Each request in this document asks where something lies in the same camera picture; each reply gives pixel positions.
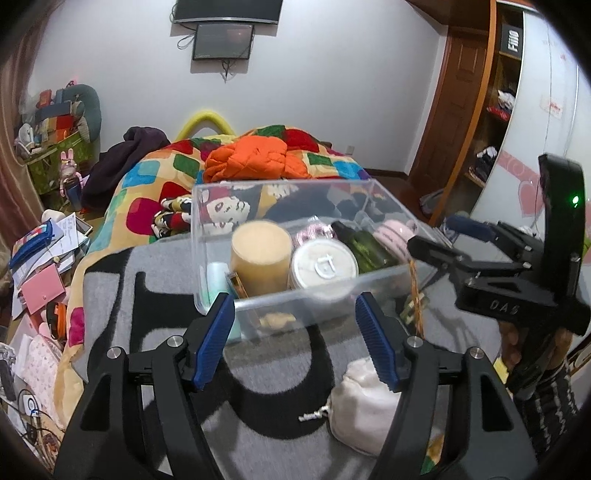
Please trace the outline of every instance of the pink envelope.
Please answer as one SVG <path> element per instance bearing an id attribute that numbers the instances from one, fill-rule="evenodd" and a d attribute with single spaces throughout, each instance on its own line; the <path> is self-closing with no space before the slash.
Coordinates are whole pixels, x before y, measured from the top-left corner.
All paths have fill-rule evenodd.
<path id="1" fill-rule="evenodd" d="M 64 293 L 64 284 L 55 264 L 34 274 L 21 287 L 29 313 L 33 314 Z"/>

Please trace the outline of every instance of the open shelf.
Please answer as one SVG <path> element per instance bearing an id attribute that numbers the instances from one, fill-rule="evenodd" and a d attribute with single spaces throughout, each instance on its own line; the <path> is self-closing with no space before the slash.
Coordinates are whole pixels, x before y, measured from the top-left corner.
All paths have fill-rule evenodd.
<path id="1" fill-rule="evenodd" d="M 513 55 L 509 55 L 508 53 L 505 53 L 504 51 L 500 51 L 499 55 L 501 55 L 502 57 L 505 57 L 507 59 L 515 60 L 515 61 L 518 61 L 519 63 L 521 63 L 521 59 L 518 59 L 517 57 L 514 57 Z"/>
<path id="2" fill-rule="evenodd" d="M 495 147 L 497 152 L 501 152 L 510 119 L 505 121 L 488 112 L 487 108 L 499 107 L 499 90 L 517 95 L 522 66 L 522 60 L 500 51 L 501 31 L 504 24 L 523 29 L 522 11 L 508 5 L 497 4 L 497 45 L 492 60 L 486 99 L 470 148 L 463 159 L 461 174 L 445 204 L 443 216 L 460 210 L 467 213 L 472 211 L 486 186 L 486 182 L 474 174 L 476 155 L 488 147 Z"/>
<path id="3" fill-rule="evenodd" d="M 479 179 L 476 176 L 476 174 L 472 171 L 472 167 L 470 167 L 467 171 L 464 172 L 464 176 L 475 185 L 478 185 L 481 189 L 483 189 L 486 185 L 486 183 Z"/>

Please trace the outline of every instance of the green basket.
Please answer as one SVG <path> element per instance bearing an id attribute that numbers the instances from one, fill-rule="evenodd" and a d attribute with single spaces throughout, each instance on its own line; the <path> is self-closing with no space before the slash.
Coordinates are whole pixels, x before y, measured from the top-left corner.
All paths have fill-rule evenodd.
<path id="1" fill-rule="evenodd" d="M 92 158 L 91 144 L 82 139 L 80 132 L 76 132 L 26 160 L 31 180 L 39 195 L 60 187 L 60 153 L 67 152 L 70 148 L 74 150 L 74 161 L 77 164 Z"/>

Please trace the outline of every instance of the curtain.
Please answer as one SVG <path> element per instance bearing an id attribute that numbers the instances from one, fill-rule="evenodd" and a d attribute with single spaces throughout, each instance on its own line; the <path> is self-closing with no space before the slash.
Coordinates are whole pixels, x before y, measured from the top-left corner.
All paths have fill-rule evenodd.
<path id="1" fill-rule="evenodd" d="M 0 292 L 8 285 L 12 244 L 39 225 L 43 212 L 27 167 L 15 155 L 14 138 L 20 119 L 19 102 L 48 18 L 58 3 L 48 2 L 45 16 L 29 29 L 0 70 Z"/>

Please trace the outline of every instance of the green glass bottle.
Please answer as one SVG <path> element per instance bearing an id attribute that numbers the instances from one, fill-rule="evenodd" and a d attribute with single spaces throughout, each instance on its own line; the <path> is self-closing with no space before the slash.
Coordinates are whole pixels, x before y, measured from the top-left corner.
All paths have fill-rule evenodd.
<path id="1" fill-rule="evenodd" d="M 365 230 L 354 230 L 336 221 L 332 228 L 339 241 L 353 252 L 359 266 L 359 273 L 373 272 L 380 268 L 394 267 L 399 264 L 374 236 Z"/>

